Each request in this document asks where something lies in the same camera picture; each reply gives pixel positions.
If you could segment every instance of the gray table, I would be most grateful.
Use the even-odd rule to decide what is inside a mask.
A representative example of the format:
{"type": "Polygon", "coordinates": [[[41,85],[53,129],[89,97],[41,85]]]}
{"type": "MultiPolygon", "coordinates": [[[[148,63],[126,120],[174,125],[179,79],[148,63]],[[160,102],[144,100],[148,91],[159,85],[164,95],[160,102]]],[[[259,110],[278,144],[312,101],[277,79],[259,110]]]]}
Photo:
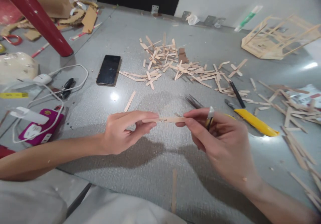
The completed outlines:
{"type": "MultiPolygon", "coordinates": [[[[97,86],[95,80],[106,54],[122,57],[121,71],[145,73],[142,62],[148,55],[142,51],[139,38],[145,41],[146,35],[156,42],[162,40],[163,32],[166,32],[168,44],[172,38],[178,47],[186,44],[185,50],[189,60],[202,61],[200,64],[208,64],[208,69],[212,69],[213,63],[240,63],[244,58],[248,58],[248,62],[242,68],[243,76],[235,76],[233,81],[239,90],[251,90],[248,98],[255,101],[261,99],[253,91],[250,77],[266,84],[286,84],[298,88],[312,83],[321,88],[318,81],[321,67],[303,70],[305,65],[313,62],[304,50],[301,50],[298,56],[290,55],[281,61],[259,60],[240,48],[241,39],[246,32],[235,33],[227,27],[193,27],[179,22],[177,18],[177,22],[173,22],[162,17],[154,18],[147,12],[143,16],[140,13],[140,10],[122,7],[114,10],[111,6],[105,5],[98,18],[103,24],[90,36],[84,36],[72,44],[75,50],[73,56],[60,58],[49,47],[36,58],[40,63],[41,72],[44,73],[76,63],[84,65],[89,71],[88,80],[83,88],[72,93],[65,103],[69,112],[59,132],[56,132],[55,139],[103,132],[107,116],[123,112],[133,90],[136,91],[136,95],[129,110],[155,111],[163,117],[174,116],[174,113],[183,114],[192,109],[184,101],[184,95],[190,93],[205,106],[211,105],[215,110],[235,116],[224,103],[226,95],[214,91],[213,88],[192,83],[186,77],[174,81],[175,72],[171,69],[154,82],[154,91],[144,83],[134,82],[122,75],[118,76],[115,87],[97,86]],[[111,95],[117,95],[119,98],[116,101],[112,100],[111,95]]],[[[68,39],[75,33],[64,35],[68,39]]],[[[36,43],[24,41],[19,50],[32,54],[42,45],[44,39],[36,43]]],[[[228,65],[223,69],[225,73],[230,70],[228,65]]],[[[84,75],[80,67],[68,69],[59,74],[53,84],[60,86],[70,77],[80,82],[84,75]]],[[[266,97],[272,95],[259,83],[257,89],[258,93],[266,97]]],[[[33,109],[38,111],[44,107],[54,107],[57,103],[56,100],[51,100],[33,109]]],[[[248,111],[253,111],[255,107],[257,105],[247,104],[248,111]]],[[[258,117],[276,130],[280,130],[284,122],[284,116],[275,109],[260,111],[258,117]]],[[[309,134],[294,134],[308,152],[319,160],[320,126],[314,123],[302,125],[308,129],[309,134]]],[[[261,137],[250,126],[249,132],[251,150],[260,175],[274,187],[313,208],[303,188],[289,176],[288,171],[294,172],[316,193],[317,188],[309,174],[298,166],[282,137],[261,137]]],[[[0,142],[15,150],[24,148],[23,145],[11,144],[11,130],[4,134],[0,142]]],[[[211,223],[213,220],[237,223],[268,222],[243,195],[227,185],[210,168],[204,153],[198,151],[192,143],[189,131],[186,128],[176,128],[173,124],[159,124],[136,145],[118,156],[92,156],[59,167],[94,184],[144,198],[167,210],[171,207],[174,168],[178,170],[177,214],[182,218],[195,223],[211,223]]]]}

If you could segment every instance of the phone screen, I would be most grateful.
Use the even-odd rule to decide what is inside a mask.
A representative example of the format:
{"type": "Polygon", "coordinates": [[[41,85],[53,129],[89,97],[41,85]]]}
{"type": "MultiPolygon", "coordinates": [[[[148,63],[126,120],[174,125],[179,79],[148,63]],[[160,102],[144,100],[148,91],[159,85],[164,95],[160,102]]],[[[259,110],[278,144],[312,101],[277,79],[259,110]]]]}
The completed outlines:
{"type": "Polygon", "coordinates": [[[96,80],[97,84],[115,85],[120,56],[106,55],[96,80]]]}

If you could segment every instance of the hand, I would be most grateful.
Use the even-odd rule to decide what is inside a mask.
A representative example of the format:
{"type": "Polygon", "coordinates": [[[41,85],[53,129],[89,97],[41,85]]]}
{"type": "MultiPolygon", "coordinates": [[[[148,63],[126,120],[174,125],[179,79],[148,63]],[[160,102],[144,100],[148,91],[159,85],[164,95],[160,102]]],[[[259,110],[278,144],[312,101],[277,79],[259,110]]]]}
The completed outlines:
{"type": "Polygon", "coordinates": [[[210,131],[204,127],[208,108],[184,114],[185,123],[197,147],[204,151],[217,172],[243,193],[258,191],[262,180],[257,174],[250,151],[247,127],[231,117],[215,112],[210,131]]]}
{"type": "Polygon", "coordinates": [[[155,122],[143,123],[143,119],[159,118],[157,113],[133,111],[109,115],[107,118],[106,131],[99,141],[99,154],[120,154],[127,150],[149,131],[156,126],[155,122]],[[127,130],[136,125],[135,131],[127,130]]]}

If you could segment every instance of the black pen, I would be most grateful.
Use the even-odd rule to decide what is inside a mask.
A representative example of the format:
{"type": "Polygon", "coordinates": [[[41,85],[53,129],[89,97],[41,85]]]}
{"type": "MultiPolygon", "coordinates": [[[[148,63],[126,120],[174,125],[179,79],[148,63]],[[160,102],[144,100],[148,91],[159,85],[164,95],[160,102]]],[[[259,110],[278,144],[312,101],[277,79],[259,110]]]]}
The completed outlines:
{"type": "Polygon", "coordinates": [[[246,108],[246,107],[245,107],[245,104],[244,104],[244,102],[243,102],[240,94],[238,93],[238,91],[237,91],[234,83],[232,82],[232,80],[230,80],[230,85],[231,85],[231,87],[233,88],[233,91],[234,91],[234,93],[235,93],[235,95],[236,95],[236,97],[237,97],[237,100],[240,102],[241,107],[242,107],[242,108],[246,108]]]}

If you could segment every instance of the person's left hand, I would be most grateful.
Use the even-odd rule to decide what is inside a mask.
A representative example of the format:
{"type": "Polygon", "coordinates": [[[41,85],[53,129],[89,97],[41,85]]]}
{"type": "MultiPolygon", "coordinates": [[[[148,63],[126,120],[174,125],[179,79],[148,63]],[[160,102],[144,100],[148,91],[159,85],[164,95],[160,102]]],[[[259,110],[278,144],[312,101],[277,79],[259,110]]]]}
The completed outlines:
{"type": "Polygon", "coordinates": [[[107,118],[106,131],[101,134],[99,141],[99,154],[120,154],[134,145],[144,134],[156,126],[155,122],[143,123],[143,119],[159,118],[157,113],[133,111],[109,115],[107,118]],[[134,131],[127,128],[136,125],[134,131]]]}

